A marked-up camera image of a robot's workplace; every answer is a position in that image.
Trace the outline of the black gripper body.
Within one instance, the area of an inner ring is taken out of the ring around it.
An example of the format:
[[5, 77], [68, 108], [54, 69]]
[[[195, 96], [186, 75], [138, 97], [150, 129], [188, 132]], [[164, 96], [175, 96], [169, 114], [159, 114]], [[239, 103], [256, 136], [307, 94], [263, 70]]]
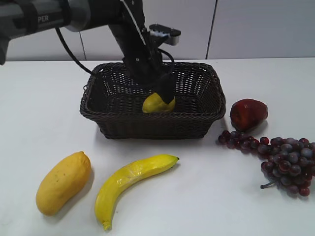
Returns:
[[160, 79], [172, 73], [172, 67], [163, 65], [163, 52], [148, 31], [142, 37], [134, 31], [123, 36], [122, 53], [131, 78], [143, 88], [157, 92]]

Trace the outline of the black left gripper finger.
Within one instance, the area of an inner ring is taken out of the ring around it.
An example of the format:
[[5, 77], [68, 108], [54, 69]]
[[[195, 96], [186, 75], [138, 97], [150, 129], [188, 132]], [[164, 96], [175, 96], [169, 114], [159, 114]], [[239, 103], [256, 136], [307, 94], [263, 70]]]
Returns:
[[174, 99], [175, 82], [171, 74], [163, 76], [157, 85], [157, 94], [164, 103], [170, 103]]

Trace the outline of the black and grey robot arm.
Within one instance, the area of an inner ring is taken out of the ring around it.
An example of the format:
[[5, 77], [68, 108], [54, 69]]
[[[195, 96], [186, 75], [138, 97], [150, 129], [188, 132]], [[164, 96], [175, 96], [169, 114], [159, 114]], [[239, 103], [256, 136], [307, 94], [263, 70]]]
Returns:
[[0, 62], [11, 40], [62, 27], [73, 32], [108, 26], [131, 77], [157, 93], [174, 98], [171, 69], [163, 65], [163, 43], [175, 45], [181, 32], [160, 24], [145, 25], [140, 0], [3, 0], [0, 3]]

